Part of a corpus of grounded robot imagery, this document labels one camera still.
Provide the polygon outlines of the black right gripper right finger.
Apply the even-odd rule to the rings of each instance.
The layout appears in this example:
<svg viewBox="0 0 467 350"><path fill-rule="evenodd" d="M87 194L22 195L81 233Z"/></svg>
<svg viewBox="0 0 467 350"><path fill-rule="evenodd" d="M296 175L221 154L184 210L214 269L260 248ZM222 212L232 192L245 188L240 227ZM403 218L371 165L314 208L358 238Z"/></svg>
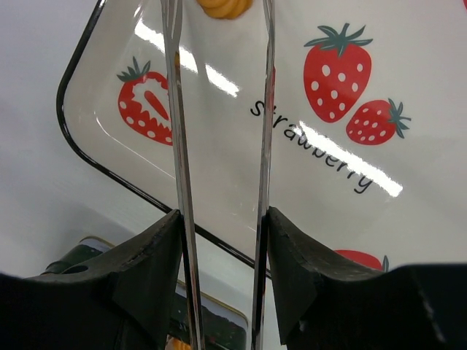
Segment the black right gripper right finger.
<svg viewBox="0 0 467 350"><path fill-rule="evenodd" d="M466 265L381 272L314 240L269 209L269 263L289 349L464 349Z"/></svg>

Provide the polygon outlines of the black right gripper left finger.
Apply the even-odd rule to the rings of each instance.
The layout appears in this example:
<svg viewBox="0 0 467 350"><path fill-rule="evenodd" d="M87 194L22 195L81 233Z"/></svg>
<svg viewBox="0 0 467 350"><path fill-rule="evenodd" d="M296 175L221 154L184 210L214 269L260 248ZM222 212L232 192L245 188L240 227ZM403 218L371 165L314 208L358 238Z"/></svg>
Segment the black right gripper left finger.
<svg viewBox="0 0 467 350"><path fill-rule="evenodd" d="M61 274L1 276L3 349L163 349L182 255L177 210Z"/></svg>

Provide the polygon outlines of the square cookie tin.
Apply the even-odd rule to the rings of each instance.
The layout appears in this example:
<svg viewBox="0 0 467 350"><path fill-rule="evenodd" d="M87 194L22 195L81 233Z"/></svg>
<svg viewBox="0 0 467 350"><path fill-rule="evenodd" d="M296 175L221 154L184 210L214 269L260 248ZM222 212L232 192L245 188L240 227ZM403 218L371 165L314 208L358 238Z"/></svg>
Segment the square cookie tin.
<svg viewBox="0 0 467 350"><path fill-rule="evenodd" d="M114 247L97 236L84 237L63 257L50 263L44 273L61 274L72 266L97 257ZM207 349L246 348L248 322L242 313L205 294L201 296L201 306ZM166 343L168 337L173 337L190 344L189 335L185 283L178 281Z"/></svg>

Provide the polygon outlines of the metal tongs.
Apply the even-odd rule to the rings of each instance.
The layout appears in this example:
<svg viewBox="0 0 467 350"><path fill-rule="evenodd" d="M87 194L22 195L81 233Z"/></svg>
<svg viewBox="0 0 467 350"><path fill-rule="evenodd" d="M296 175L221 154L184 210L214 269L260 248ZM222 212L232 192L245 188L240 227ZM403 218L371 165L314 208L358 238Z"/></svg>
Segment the metal tongs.
<svg viewBox="0 0 467 350"><path fill-rule="evenodd" d="M266 50L266 79L264 87L263 130L258 190L258 219L256 228L254 284L252 299L252 349L263 348L264 307L266 296L266 261L269 237L269 184L271 172L271 141L275 88L275 6L273 1L263 3L268 32ZM196 231L190 183L188 146L180 75L180 37L182 31L182 2L162 1L163 42L167 80L169 82L169 112L171 118L174 167L177 198L184 225L182 250L188 302L190 341L193 349L205 349L201 292L198 278Z"/></svg>

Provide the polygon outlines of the round cookie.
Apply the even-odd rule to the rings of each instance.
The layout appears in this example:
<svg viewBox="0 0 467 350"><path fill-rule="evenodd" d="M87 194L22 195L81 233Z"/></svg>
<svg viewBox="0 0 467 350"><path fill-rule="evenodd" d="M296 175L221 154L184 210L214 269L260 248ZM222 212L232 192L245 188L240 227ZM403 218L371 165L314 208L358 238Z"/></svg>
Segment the round cookie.
<svg viewBox="0 0 467 350"><path fill-rule="evenodd" d="M238 18L246 12L253 3L253 0L197 0L203 11L215 19Z"/></svg>

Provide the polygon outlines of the flower cookie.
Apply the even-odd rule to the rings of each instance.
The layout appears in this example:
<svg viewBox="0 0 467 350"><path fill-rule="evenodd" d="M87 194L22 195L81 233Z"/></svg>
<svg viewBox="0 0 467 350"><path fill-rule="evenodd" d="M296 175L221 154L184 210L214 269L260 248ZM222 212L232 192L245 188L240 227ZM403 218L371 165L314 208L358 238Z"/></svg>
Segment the flower cookie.
<svg viewBox="0 0 467 350"><path fill-rule="evenodd" d="M168 337L165 350L191 350L191 346L177 338Z"/></svg>

